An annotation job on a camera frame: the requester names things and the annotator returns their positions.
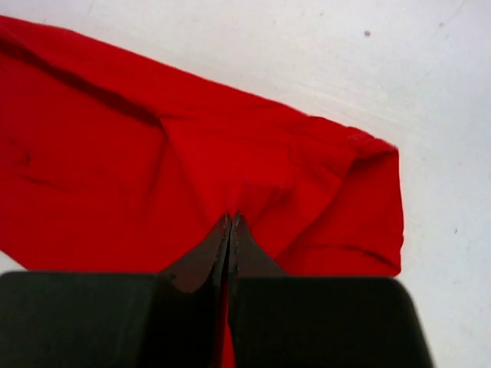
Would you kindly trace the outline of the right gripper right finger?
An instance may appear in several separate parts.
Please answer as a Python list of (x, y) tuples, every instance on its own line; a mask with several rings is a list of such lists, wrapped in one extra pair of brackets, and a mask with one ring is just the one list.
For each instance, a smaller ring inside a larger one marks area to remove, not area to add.
[(414, 303), (380, 277), (294, 277), (241, 215), (229, 238), (228, 324), (238, 367), (431, 367)]

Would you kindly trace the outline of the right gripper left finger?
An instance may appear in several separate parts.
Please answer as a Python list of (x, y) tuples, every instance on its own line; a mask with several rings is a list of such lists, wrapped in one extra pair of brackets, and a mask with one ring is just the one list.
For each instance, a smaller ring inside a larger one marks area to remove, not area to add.
[(160, 272), (1, 277), (3, 367), (218, 367), (232, 220)]

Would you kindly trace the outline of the red t shirt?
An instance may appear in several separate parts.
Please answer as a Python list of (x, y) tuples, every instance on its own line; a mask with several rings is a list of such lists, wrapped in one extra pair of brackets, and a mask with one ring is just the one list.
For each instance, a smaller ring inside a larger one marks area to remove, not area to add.
[[(1, 18), (1, 250), (22, 271), (160, 272), (224, 215), (294, 277), (400, 273), (399, 152), (351, 126)], [(219, 367), (235, 363), (229, 244)]]

